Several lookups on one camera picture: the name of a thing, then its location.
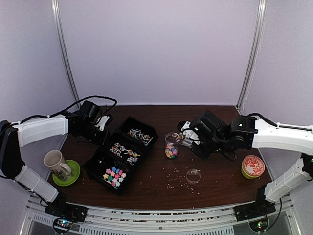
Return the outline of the metal scoop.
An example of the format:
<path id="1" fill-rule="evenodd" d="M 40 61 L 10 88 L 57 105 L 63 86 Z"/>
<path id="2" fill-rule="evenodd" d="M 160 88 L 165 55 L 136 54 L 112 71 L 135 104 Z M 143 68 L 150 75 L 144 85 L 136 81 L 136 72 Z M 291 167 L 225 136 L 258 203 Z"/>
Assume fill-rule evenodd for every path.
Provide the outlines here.
<path id="1" fill-rule="evenodd" d="M 184 135 L 180 136 L 179 144 L 182 146 L 191 147 L 193 142 L 194 141 L 192 139 L 190 139 Z"/>

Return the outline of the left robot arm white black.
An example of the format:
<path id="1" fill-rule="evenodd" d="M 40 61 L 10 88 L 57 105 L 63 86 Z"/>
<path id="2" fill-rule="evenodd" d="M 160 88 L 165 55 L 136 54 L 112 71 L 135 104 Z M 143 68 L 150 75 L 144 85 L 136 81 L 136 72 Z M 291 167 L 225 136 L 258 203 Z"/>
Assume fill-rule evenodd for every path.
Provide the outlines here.
<path id="1" fill-rule="evenodd" d="M 69 204 L 57 198 L 59 191 L 26 165 L 20 149 L 34 142 L 67 134 L 103 146 L 109 135 L 106 126 L 111 121 L 110 114 L 102 114 L 101 108 L 90 101 L 84 101 L 75 112 L 64 110 L 49 116 L 34 115 L 13 123 L 3 120 L 0 123 L 0 169 L 5 178 L 52 202 L 51 209 L 59 217 L 66 217 L 70 213 Z"/>

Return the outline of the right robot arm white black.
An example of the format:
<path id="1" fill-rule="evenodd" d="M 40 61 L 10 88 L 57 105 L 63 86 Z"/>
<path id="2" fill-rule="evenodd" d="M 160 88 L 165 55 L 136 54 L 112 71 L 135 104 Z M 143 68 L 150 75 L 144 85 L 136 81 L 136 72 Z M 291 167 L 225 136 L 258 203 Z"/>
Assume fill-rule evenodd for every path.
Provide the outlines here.
<path id="1" fill-rule="evenodd" d="M 239 149 L 277 149 L 300 153 L 291 168 L 259 189 L 251 212 L 261 216 L 275 203 L 305 181 L 313 178 L 313 128 L 270 121 L 259 113 L 239 115 L 226 124 L 211 111 L 205 111 L 188 126 L 192 150 L 203 159 L 213 153 L 225 157 Z"/>

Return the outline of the clear plastic jar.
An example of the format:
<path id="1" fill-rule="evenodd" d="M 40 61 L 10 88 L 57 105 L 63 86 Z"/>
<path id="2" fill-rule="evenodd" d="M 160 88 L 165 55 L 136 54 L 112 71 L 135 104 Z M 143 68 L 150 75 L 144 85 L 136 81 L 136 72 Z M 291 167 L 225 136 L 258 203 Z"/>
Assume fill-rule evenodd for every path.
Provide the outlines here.
<path id="1" fill-rule="evenodd" d="M 165 136 L 165 155 L 169 159 L 174 159 L 178 156 L 178 135 L 175 132 L 170 132 Z"/>

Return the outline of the black three-compartment candy bin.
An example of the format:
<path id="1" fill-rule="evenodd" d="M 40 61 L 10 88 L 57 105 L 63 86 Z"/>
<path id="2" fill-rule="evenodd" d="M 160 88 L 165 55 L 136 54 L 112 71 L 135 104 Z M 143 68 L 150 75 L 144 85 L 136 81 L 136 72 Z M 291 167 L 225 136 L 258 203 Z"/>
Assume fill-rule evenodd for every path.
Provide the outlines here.
<path id="1" fill-rule="evenodd" d="M 158 140 L 155 128 L 128 117 L 85 162 L 87 176 L 121 195 Z"/>

